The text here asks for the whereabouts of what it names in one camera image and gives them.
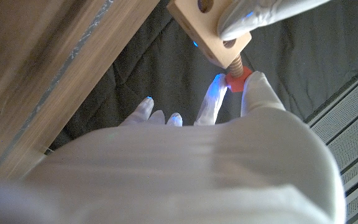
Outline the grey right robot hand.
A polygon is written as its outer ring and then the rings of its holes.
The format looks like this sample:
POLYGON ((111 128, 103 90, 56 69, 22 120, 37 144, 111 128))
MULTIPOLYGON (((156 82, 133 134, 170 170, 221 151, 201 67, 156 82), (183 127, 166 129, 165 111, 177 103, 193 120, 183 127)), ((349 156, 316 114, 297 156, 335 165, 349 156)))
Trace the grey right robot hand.
POLYGON ((217 75, 191 126, 145 98, 0 182, 0 223, 344 223, 333 155, 266 76, 251 74, 240 117, 217 124, 226 90, 217 75))

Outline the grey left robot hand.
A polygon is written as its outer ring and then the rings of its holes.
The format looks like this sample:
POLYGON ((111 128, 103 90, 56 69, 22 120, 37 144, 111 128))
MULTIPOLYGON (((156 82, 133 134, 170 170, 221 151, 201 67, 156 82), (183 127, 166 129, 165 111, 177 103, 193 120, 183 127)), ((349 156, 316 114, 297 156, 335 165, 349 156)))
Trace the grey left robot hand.
POLYGON ((329 0, 234 0, 219 18, 217 33, 221 40, 236 39, 327 2, 329 0))

